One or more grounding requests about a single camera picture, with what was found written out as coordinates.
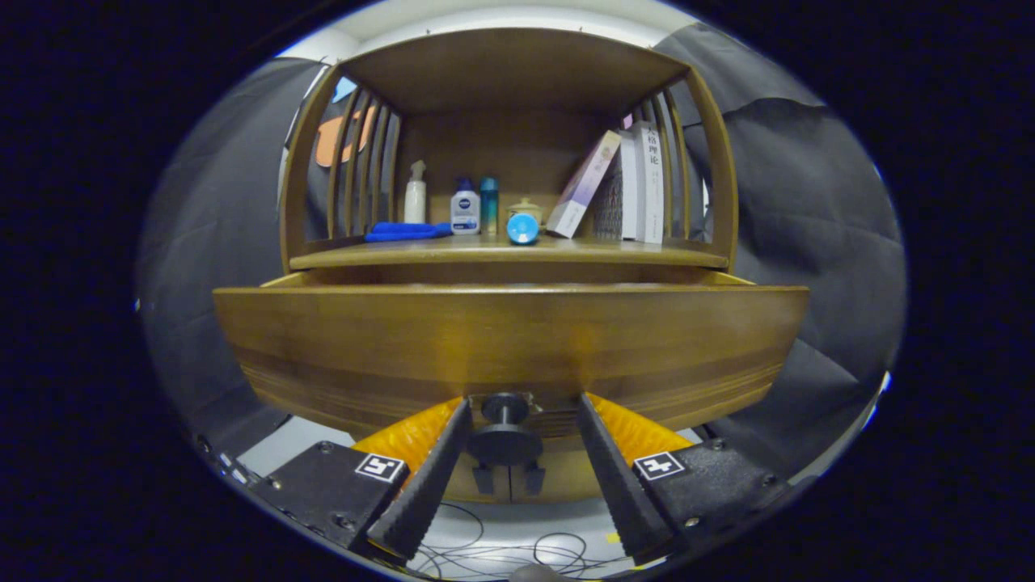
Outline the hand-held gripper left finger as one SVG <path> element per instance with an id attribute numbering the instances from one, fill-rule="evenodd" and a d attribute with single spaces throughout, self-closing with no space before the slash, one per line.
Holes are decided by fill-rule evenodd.
<path id="1" fill-rule="evenodd" d="M 461 397 L 409 417 L 428 428 L 415 465 L 386 449 L 403 423 L 367 450 L 320 441 L 256 483 L 256 494 L 302 528 L 381 563 L 414 559 L 428 533 L 473 421 Z"/>

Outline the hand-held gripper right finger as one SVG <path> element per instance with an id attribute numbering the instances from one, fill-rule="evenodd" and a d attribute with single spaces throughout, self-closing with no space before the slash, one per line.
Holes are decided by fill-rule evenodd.
<path id="1" fill-rule="evenodd" d="M 631 412 L 583 392 L 576 427 L 611 520 L 637 566 L 658 559 L 698 557 L 742 534 L 790 500 L 792 486 L 722 438 L 690 443 L 644 419 L 631 434 L 632 449 L 619 433 Z"/>

